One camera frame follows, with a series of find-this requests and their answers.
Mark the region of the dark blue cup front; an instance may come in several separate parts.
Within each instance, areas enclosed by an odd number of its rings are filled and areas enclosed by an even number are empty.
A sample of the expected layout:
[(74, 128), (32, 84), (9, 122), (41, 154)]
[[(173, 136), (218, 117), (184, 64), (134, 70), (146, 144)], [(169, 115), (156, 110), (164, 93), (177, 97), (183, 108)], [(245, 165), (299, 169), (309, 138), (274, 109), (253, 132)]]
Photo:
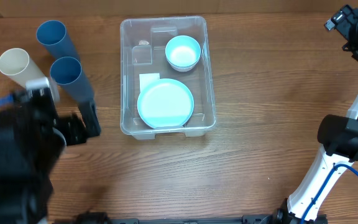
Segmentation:
[(77, 103), (84, 103), (94, 98), (94, 90), (83, 71), (79, 60), (74, 57), (62, 57), (50, 67), (50, 76)]

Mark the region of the dark blue cup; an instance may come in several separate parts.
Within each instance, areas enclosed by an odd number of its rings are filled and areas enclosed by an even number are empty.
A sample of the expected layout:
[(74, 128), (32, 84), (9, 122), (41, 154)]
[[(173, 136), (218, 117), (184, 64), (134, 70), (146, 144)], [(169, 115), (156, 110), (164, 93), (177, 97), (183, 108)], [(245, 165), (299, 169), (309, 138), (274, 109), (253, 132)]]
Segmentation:
[(94, 90), (83, 71), (79, 60), (74, 57), (62, 57), (50, 67), (50, 76), (77, 103), (84, 103), (94, 98)]
[(42, 23), (36, 31), (36, 38), (53, 58), (73, 57), (80, 60), (68, 30), (61, 21), (49, 20)]

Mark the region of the light blue plate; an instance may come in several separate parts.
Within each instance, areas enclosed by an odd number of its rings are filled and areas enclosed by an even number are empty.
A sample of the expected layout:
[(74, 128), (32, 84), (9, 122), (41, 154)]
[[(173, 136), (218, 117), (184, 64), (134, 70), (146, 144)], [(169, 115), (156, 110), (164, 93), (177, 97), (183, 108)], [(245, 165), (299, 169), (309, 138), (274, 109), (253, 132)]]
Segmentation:
[(148, 84), (137, 100), (140, 118), (153, 129), (183, 126), (193, 114), (194, 107), (190, 89), (171, 78)]

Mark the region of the light blue bowl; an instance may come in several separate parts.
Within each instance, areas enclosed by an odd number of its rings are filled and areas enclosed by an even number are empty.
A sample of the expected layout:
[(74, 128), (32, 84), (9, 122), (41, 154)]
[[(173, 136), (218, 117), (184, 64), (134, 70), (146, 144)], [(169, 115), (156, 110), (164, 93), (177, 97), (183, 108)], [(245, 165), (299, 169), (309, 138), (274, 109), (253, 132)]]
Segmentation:
[(180, 67), (196, 65), (201, 57), (201, 47), (194, 38), (188, 35), (178, 35), (166, 44), (165, 56), (170, 65)]

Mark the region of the grey bowl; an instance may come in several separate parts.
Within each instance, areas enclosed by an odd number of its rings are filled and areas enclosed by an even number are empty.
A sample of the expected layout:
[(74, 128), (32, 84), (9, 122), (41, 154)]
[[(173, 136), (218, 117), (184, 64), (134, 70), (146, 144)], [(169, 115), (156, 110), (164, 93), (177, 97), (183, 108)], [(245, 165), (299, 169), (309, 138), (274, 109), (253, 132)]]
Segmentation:
[(190, 70), (192, 70), (195, 67), (195, 64), (187, 66), (187, 67), (180, 67), (180, 66), (171, 64), (171, 67), (178, 72), (189, 72)]

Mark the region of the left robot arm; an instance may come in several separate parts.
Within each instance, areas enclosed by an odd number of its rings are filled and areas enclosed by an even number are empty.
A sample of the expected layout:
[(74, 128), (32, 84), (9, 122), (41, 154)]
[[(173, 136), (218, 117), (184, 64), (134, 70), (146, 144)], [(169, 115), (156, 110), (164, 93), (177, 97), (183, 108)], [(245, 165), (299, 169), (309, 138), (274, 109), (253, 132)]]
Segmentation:
[(61, 153), (101, 134), (96, 103), (79, 103), (79, 116), (59, 116), (45, 87), (13, 91), (0, 106), (0, 223), (43, 223)]

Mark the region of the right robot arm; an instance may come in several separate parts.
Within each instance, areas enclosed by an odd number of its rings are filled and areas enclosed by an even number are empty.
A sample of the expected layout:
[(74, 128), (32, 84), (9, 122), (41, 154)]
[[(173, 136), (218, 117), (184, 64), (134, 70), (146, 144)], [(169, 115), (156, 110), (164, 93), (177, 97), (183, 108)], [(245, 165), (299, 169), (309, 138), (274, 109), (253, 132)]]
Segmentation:
[[(345, 39), (342, 46), (358, 62), (358, 8), (346, 4), (325, 23)], [(318, 211), (340, 176), (349, 170), (358, 176), (358, 95), (345, 116), (329, 114), (322, 120), (318, 153), (298, 188), (262, 223), (326, 223)]]

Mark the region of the cream cup rear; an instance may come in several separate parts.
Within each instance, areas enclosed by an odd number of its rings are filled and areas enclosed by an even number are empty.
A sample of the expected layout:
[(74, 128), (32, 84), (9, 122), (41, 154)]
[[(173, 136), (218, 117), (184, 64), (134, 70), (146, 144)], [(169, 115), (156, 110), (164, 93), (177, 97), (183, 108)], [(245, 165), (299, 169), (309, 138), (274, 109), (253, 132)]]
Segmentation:
[(21, 48), (12, 48), (1, 54), (0, 72), (24, 88), (28, 81), (45, 78), (28, 52)]

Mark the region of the white label in bin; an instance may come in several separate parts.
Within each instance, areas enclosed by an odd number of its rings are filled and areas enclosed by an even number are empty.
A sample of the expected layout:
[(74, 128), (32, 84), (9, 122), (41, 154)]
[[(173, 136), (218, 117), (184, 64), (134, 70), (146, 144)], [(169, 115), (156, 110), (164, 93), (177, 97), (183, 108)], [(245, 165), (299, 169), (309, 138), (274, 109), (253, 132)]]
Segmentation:
[(142, 91), (146, 86), (159, 79), (159, 73), (141, 73), (139, 75), (139, 90)]

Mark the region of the dark blue cup rear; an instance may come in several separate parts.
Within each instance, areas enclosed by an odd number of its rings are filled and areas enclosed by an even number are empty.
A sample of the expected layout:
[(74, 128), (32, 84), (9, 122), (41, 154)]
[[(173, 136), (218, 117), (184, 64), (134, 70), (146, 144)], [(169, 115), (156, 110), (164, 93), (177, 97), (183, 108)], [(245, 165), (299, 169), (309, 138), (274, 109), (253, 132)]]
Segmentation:
[(68, 30), (61, 21), (49, 20), (42, 23), (36, 31), (36, 38), (53, 58), (73, 57), (80, 60)]

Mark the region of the clear plastic storage bin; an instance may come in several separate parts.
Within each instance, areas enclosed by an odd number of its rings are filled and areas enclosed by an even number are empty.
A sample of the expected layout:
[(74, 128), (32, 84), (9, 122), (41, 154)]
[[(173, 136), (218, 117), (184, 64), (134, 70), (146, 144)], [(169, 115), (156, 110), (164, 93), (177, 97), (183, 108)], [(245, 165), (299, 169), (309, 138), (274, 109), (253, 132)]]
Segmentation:
[[(121, 131), (137, 140), (148, 140), (163, 133), (198, 137), (213, 129), (216, 105), (206, 20), (201, 16), (126, 19), (120, 35)], [(194, 38), (201, 47), (201, 57), (189, 72), (174, 70), (165, 56), (166, 44), (178, 35)], [(143, 122), (137, 110), (141, 73), (159, 73), (160, 78), (176, 79), (190, 89), (195, 107), (183, 126), (153, 129)]]

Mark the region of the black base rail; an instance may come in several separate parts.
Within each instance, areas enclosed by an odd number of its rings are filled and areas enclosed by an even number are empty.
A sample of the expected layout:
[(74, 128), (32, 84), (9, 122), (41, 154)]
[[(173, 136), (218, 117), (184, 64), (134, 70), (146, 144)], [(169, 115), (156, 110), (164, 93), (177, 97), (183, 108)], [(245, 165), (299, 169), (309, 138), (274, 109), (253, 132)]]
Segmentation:
[(273, 223), (274, 215), (243, 215), (231, 218), (176, 218), (139, 220), (138, 218), (109, 218), (106, 213), (82, 213), (74, 224), (259, 224)]

